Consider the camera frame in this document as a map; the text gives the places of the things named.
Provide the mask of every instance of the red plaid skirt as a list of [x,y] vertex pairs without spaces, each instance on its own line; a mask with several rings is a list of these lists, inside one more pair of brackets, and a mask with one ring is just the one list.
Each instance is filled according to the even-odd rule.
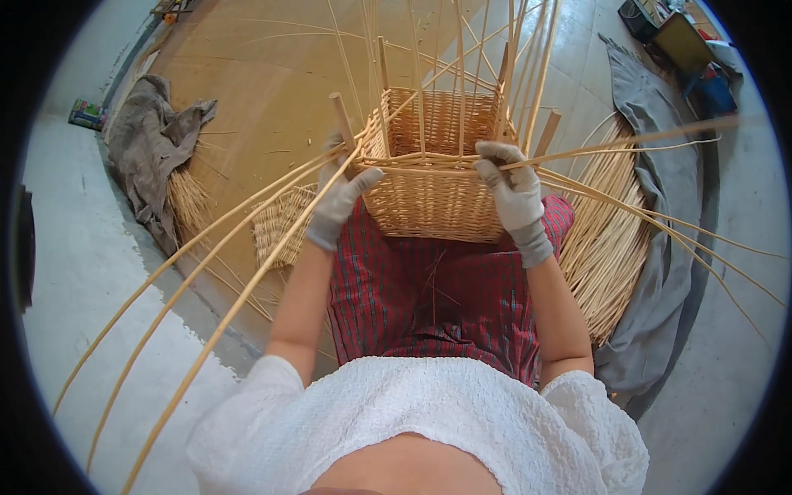
[[[543,199],[554,252],[574,211]],[[539,343],[512,238],[386,238],[358,200],[341,231],[328,303],[338,363],[362,356],[470,357],[532,386]]]

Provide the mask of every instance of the sleeve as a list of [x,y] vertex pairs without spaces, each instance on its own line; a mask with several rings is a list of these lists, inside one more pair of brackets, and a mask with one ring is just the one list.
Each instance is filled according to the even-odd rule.
[[601,381],[568,371],[548,383],[542,396],[591,449],[608,493],[641,493],[649,452],[635,421],[607,398]]
[[279,356],[258,360],[242,389],[207,411],[187,439],[187,458],[200,492],[233,493],[228,479],[238,446],[302,393],[297,370]]

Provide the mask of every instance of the white textured blouse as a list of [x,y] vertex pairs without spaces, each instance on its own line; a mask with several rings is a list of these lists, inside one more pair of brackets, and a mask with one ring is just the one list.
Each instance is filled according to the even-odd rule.
[[297,494],[338,459],[404,432],[478,458],[504,495],[640,493],[638,426],[584,371],[539,394],[477,360],[364,357],[303,389],[277,356],[198,420],[187,454],[200,492]]

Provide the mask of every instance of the work glove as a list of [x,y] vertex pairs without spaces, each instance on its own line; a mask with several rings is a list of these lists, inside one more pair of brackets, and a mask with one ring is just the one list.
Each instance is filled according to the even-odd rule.
[[525,161],[525,155],[511,144],[479,141],[481,159],[476,170],[495,196],[495,208],[503,228],[514,239],[523,258],[523,268],[536,266],[553,254],[553,245],[542,225],[542,187],[533,167],[521,166],[507,172],[498,167]]
[[[342,142],[341,134],[334,132],[328,137],[322,149],[331,150]],[[346,159],[347,155],[344,153],[338,160],[328,163],[319,170],[318,191],[330,182],[330,178]],[[341,228],[352,214],[355,202],[361,194],[379,182],[383,175],[385,173],[381,169],[367,169],[349,181],[342,174],[317,203],[314,217],[305,229],[305,236],[325,251],[335,251]]]

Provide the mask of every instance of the gray cloth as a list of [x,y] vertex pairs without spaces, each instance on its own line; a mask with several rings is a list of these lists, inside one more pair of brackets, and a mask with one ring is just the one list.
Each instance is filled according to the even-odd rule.
[[170,256],[176,252],[170,173],[192,157],[200,127],[215,116],[217,100],[198,100],[183,112],[170,108],[167,79],[146,74],[132,87],[108,131],[108,156],[135,218]]
[[[667,131],[695,121],[681,96],[612,41],[605,40],[616,108],[636,135]],[[663,147],[687,143],[679,136],[643,143]],[[699,224],[699,150],[697,146],[641,153],[635,172],[649,207]],[[695,238],[690,227],[673,228]],[[667,234],[652,228],[646,264],[632,299],[611,339],[594,355],[595,375],[609,391],[646,392],[664,373],[671,356],[682,304],[690,291],[692,256]]]

